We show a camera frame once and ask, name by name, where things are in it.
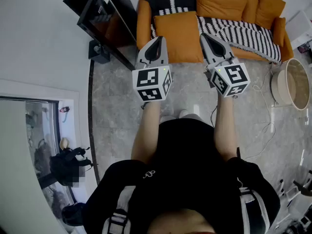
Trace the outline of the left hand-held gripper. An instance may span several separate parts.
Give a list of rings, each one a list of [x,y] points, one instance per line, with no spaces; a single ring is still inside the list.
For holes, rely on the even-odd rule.
[[[132,79],[133,89],[138,97],[142,102],[165,100],[173,83],[172,66],[166,64],[166,39],[159,36],[150,40],[139,51],[137,62],[137,69],[132,71]]]

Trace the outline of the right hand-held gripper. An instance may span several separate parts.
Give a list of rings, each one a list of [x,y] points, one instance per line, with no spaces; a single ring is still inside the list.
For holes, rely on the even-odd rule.
[[[208,63],[205,75],[210,87],[216,88],[224,98],[243,93],[250,77],[245,64],[234,57],[230,45],[211,34],[201,34],[200,44]]]

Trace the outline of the square orange cushion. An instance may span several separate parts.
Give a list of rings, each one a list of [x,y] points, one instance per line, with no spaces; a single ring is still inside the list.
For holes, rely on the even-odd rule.
[[[154,17],[156,34],[166,39],[169,63],[202,63],[195,11]]]

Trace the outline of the person's right forearm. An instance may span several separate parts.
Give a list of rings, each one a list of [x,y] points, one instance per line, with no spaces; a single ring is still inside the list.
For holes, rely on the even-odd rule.
[[[221,94],[218,94],[217,100],[214,144],[225,161],[237,157],[233,98],[222,97]]]

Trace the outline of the person's left forearm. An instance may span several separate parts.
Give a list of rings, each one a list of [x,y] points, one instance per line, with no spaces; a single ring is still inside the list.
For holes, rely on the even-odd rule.
[[[148,163],[157,149],[160,101],[146,104],[132,147],[131,159]]]

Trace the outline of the large orange back cushion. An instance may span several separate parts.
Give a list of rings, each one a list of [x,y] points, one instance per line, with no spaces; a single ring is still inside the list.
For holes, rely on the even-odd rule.
[[[196,0],[200,17],[241,21],[247,0]]]

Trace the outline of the narrow orange back cushion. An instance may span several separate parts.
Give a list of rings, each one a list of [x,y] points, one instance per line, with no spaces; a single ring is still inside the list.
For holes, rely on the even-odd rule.
[[[247,0],[242,13],[242,20],[247,23],[255,23],[258,0]]]

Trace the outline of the small mustard yellow pillow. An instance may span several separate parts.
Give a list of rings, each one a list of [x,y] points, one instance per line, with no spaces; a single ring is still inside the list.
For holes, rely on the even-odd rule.
[[[275,18],[273,25],[273,43],[284,46],[286,18]]]

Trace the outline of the mustard yellow throw pillow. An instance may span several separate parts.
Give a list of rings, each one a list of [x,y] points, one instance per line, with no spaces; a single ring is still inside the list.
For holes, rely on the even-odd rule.
[[[285,4],[283,0],[258,0],[255,24],[270,30],[275,18],[282,14]]]

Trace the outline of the black television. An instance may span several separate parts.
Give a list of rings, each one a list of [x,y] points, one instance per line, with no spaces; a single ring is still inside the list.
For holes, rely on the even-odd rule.
[[[134,46],[135,39],[112,0],[88,0],[77,25],[129,70],[135,66],[120,52]]]

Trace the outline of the person's black shirt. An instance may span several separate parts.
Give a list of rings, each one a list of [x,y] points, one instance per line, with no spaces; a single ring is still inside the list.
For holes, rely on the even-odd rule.
[[[265,234],[280,200],[259,167],[214,145],[214,129],[195,119],[159,126],[148,163],[113,163],[82,210],[87,234],[147,234],[160,214],[189,209],[217,234]]]

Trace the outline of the small beige object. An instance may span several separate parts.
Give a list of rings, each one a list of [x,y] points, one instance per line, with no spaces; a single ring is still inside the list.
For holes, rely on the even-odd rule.
[[[69,148],[69,140],[66,137],[62,137],[60,142],[59,142],[59,147],[62,151],[64,151],[65,149]]]

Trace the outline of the glass door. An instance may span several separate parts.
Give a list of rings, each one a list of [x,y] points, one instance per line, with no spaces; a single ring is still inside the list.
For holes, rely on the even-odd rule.
[[[0,228],[7,234],[85,234],[62,220],[76,199],[50,174],[59,153],[57,106],[0,98]]]

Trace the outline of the white chair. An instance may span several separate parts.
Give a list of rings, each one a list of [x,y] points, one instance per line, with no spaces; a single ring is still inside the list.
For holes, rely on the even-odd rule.
[[[277,194],[279,196],[281,207],[282,208],[289,208],[295,207],[298,204],[299,196],[301,192],[298,188],[297,181],[293,180],[290,188],[286,189],[285,187],[285,180],[281,179],[279,181],[279,187]]]

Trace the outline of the dark bag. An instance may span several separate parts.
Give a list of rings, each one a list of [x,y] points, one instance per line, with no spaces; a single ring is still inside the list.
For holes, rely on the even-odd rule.
[[[85,203],[75,203],[64,207],[61,211],[62,221],[69,226],[82,226],[82,210]]]

